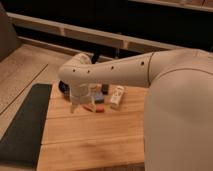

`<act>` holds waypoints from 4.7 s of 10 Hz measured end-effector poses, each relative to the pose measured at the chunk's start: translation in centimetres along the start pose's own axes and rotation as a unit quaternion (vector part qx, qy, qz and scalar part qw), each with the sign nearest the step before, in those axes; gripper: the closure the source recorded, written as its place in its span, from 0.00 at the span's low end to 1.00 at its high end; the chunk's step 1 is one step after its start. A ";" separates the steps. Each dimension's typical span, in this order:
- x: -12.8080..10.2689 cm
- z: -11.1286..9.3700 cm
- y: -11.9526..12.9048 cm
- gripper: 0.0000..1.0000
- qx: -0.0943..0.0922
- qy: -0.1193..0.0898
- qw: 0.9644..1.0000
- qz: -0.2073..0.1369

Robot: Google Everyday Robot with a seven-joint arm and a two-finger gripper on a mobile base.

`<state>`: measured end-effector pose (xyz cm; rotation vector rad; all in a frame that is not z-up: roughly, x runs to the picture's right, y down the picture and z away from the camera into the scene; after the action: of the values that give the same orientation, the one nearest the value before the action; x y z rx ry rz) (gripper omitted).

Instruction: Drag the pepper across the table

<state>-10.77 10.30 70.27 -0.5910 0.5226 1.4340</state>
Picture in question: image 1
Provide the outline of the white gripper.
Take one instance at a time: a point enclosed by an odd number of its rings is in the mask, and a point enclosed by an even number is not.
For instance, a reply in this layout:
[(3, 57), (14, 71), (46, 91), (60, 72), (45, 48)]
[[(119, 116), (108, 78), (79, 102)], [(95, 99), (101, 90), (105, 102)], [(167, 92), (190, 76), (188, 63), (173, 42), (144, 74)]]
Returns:
[(70, 86), (70, 99), (71, 101), (71, 113), (74, 113), (78, 106), (75, 101), (84, 101), (83, 105), (92, 105), (92, 97), (90, 97), (90, 90), (88, 84), (71, 85)]

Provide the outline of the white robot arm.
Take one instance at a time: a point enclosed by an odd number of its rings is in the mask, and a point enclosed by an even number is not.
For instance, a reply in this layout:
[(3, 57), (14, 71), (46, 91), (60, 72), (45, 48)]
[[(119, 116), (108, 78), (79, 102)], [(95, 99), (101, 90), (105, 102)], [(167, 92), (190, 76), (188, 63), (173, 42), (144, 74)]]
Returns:
[(59, 69), (77, 106), (90, 83), (146, 87), (146, 171), (213, 171), (213, 53), (176, 49), (93, 64), (80, 53)]

